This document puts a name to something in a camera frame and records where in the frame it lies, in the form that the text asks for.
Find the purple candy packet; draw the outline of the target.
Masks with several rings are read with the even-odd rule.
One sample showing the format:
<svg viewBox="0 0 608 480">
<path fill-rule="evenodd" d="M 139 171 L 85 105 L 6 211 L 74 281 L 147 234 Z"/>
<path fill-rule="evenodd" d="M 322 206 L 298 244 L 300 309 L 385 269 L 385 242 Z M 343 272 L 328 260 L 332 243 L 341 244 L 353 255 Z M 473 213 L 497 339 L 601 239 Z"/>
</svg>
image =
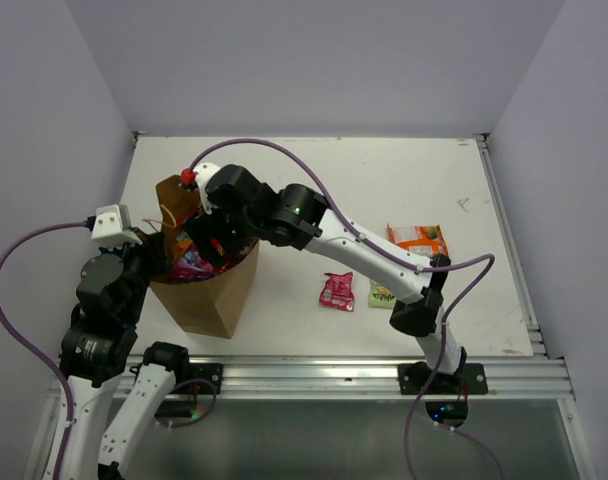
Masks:
<svg viewBox="0 0 608 480">
<path fill-rule="evenodd" d="M 205 260 L 195 246 L 189 247 L 171 268 L 170 283 L 192 283 L 209 280 L 224 273 L 224 267 L 215 267 Z"/>
</svg>

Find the brown paper bag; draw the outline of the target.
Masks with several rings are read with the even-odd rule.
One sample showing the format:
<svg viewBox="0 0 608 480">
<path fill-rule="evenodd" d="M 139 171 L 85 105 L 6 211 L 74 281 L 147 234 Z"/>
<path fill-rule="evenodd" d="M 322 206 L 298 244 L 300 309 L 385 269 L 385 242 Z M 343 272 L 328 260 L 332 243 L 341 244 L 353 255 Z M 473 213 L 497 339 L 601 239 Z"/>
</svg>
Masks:
<svg viewBox="0 0 608 480">
<path fill-rule="evenodd" d="M 201 207 L 199 194 L 180 186 L 180 177 L 171 176 L 155 187 L 162 214 L 161 231 L 171 268 L 178 260 L 170 251 L 176 237 L 184 232 L 181 222 Z M 230 339 L 255 279 L 259 243 L 237 266 L 209 280 L 170 283 L 169 272 L 156 276 L 150 287 L 180 328 L 188 333 Z"/>
</svg>

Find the orange white snack packet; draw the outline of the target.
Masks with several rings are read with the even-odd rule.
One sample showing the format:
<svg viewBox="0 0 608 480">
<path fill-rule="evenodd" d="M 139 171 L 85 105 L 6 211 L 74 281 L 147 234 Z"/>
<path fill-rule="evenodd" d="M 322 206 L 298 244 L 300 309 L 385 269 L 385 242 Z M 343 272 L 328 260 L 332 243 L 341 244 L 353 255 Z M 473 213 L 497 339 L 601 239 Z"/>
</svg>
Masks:
<svg viewBox="0 0 608 480">
<path fill-rule="evenodd" d="M 448 247 L 439 225 L 386 228 L 390 242 L 411 253 L 431 258 L 435 255 L 449 255 Z"/>
</svg>

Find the red snack packet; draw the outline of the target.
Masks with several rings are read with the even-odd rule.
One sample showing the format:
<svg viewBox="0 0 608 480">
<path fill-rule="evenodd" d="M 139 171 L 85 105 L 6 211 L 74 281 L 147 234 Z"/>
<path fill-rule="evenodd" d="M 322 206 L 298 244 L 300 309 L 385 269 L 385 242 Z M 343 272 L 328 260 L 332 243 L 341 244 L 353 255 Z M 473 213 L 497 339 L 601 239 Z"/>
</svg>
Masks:
<svg viewBox="0 0 608 480">
<path fill-rule="evenodd" d="M 251 247 L 245 241 L 219 241 L 211 240 L 214 248 L 209 262 L 219 269 L 232 268 L 240 263 L 251 251 Z"/>
</svg>

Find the orange yellow snack bag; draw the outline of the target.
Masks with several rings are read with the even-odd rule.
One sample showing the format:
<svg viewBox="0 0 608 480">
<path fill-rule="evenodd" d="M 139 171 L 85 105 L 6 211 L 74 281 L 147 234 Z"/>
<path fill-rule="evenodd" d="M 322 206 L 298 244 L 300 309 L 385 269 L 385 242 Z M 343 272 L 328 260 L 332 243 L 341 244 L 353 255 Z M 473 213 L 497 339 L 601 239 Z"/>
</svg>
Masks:
<svg viewBox="0 0 608 480">
<path fill-rule="evenodd" d="M 193 245 L 193 241 L 186 232 L 181 232 L 170 246 L 172 256 L 177 259 L 181 258 L 185 251 Z"/>
</svg>

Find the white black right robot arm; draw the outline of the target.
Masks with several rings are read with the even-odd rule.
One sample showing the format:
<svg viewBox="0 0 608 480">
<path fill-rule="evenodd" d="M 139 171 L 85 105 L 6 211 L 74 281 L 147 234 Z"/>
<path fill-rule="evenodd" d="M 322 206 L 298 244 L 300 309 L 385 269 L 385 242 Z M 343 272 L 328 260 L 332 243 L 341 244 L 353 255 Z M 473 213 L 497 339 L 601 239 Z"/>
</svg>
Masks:
<svg viewBox="0 0 608 480">
<path fill-rule="evenodd" d="M 361 232 L 319 192 L 301 184 L 274 191 L 239 165 L 204 163 L 184 170 L 180 184 L 199 195 L 197 213 L 182 226 L 212 265 L 223 265 L 257 240 L 337 261 L 394 295 L 389 323 L 416 339 L 435 389 L 448 393 L 464 382 L 466 353 L 444 322 L 447 256 L 417 255 Z"/>
</svg>

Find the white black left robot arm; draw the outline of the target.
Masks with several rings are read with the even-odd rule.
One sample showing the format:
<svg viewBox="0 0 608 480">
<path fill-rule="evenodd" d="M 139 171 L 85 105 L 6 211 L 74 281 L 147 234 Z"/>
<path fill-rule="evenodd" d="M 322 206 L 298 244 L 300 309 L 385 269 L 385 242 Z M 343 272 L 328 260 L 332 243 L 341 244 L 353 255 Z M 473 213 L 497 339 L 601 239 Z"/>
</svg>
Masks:
<svg viewBox="0 0 608 480">
<path fill-rule="evenodd" d="M 138 233 L 119 247 L 103 247 L 83 266 L 78 303 L 61 342 L 59 369 L 67 386 L 44 478 L 124 478 L 164 397 L 191 383 L 187 349 L 157 341 L 146 349 L 122 407 L 108 416 L 137 340 L 150 280 L 168 268 L 160 233 Z"/>
</svg>

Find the pink small snack packet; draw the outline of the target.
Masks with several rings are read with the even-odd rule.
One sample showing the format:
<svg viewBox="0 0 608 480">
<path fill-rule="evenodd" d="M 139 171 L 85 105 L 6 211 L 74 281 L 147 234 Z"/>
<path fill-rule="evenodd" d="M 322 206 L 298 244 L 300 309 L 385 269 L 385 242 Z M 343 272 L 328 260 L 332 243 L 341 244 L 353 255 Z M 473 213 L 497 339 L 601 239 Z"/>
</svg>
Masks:
<svg viewBox="0 0 608 480">
<path fill-rule="evenodd" d="M 324 287 L 319 295 L 319 304 L 344 312 L 353 312 L 355 297 L 352 290 L 353 273 L 325 273 Z"/>
</svg>

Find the green small snack packet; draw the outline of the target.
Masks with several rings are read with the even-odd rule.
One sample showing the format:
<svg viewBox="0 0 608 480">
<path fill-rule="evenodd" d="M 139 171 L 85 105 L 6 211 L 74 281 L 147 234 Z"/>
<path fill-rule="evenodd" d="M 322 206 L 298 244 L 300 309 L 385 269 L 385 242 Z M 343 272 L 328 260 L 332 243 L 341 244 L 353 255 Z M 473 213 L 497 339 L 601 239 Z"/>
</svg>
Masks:
<svg viewBox="0 0 608 480">
<path fill-rule="evenodd" d="M 392 310 L 396 303 L 396 296 L 386 287 L 371 280 L 368 293 L 368 306 L 371 308 Z"/>
</svg>

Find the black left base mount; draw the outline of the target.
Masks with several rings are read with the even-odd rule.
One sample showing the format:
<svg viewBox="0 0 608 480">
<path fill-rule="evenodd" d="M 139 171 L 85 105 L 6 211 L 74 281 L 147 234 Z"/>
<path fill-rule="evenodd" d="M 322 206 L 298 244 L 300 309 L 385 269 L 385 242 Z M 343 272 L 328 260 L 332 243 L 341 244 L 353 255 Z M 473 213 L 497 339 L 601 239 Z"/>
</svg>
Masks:
<svg viewBox="0 0 608 480">
<path fill-rule="evenodd" d="M 191 363 L 187 376 L 158 407 L 155 419 L 160 423 L 199 421 L 213 410 L 221 392 L 222 378 L 220 363 Z"/>
</svg>

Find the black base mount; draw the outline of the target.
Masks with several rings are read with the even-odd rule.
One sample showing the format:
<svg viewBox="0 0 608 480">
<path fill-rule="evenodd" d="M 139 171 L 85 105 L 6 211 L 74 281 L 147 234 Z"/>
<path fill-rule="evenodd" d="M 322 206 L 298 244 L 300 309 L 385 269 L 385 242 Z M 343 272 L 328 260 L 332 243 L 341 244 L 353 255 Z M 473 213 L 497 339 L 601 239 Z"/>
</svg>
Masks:
<svg viewBox="0 0 608 480">
<path fill-rule="evenodd" d="M 398 384 L 402 395 L 417 395 L 428 380 L 431 370 L 425 362 L 400 364 L 397 367 Z M 425 409 L 432 421 L 458 428 L 468 417 L 468 399 L 471 395 L 489 393 L 486 373 L 480 363 L 466 363 L 460 373 L 437 373 L 429 386 L 427 396 L 446 396 L 447 400 L 426 401 Z"/>
<path fill-rule="evenodd" d="M 187 376 L 158 407 L 155 419 L 160 423 L 199 421 L 213 410 L 221 392 L 222 378 L 220 363 L 191 363 Z"/>
</svg>

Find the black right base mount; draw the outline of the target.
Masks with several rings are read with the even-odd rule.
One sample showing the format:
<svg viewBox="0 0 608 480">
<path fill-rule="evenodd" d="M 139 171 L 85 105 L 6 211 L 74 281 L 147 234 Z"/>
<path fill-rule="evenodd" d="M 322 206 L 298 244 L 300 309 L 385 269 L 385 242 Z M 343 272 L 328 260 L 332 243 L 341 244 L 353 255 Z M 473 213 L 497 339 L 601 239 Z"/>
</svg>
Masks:
<svg viewBox="0 0 608 480">
<path fill-rule="evenodd" d="M 397 367 L 398 384 L 402 395 L 417 395 L 428 380 L 431 370 L 425 362 L 400 364 Z M 429 386 L 427 396 L 446 396 L 447 400 L 426 401 L 425 409 L 432 421 L 458 428 L 468 417 L 468 399 L 471 395 L 489 393 L 486 373 L 480 363 L 466 363 L 460 373 L 437 373 Z"/>
</svg>

